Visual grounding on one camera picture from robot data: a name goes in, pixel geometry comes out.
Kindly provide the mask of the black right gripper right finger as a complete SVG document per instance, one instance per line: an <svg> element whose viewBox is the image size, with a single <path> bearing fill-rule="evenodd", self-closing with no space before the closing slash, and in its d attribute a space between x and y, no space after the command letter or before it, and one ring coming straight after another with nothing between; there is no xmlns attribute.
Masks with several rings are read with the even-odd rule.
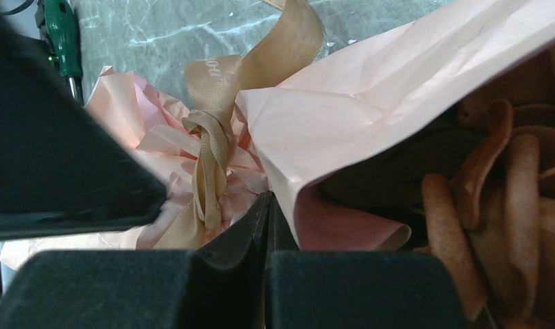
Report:
<svg viewBox="0 0 555 329"><path fill-rule="evenodd" d="M269 204L267 328L466 328L442 262L415 252L302 252Z"/></svg>

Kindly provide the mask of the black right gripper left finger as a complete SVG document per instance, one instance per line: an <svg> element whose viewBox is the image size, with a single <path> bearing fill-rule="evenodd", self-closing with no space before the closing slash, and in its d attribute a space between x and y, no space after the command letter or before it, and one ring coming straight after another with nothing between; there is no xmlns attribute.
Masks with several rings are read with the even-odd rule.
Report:
<svg viewBox="0 0 555 329"><path fill-rule="evenodd" d="M53 250L0 301L0 328L262 328L270 193L197 250Z"/></svg>

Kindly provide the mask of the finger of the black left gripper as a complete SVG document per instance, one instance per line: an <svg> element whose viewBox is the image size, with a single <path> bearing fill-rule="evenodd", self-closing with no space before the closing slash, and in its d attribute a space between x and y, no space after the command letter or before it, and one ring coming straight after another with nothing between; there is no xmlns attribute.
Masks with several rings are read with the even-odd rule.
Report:
<svg viewBox="0 0 555 329"><path fill-rule="evenodd" d="M166 193L0 15L0 241L143 226Z"/></svg>

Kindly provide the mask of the brown ribbon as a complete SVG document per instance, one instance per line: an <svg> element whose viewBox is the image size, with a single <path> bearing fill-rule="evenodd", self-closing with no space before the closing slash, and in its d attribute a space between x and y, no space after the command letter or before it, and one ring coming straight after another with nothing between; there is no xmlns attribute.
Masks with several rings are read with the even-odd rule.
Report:
<svg viewBox="0 0 555 329"><path fill-rule="evenodd" d="M207 231L221 227L219 199L237 146L230 122L238 92L277 86L308 66L322 46L321 23L307 1L272 1L271 5L282 9L281 16L244 58L223 56L184 67L195 109L182 124L200 137L193 199L155 242L156 249L198 248Z"/></svg>

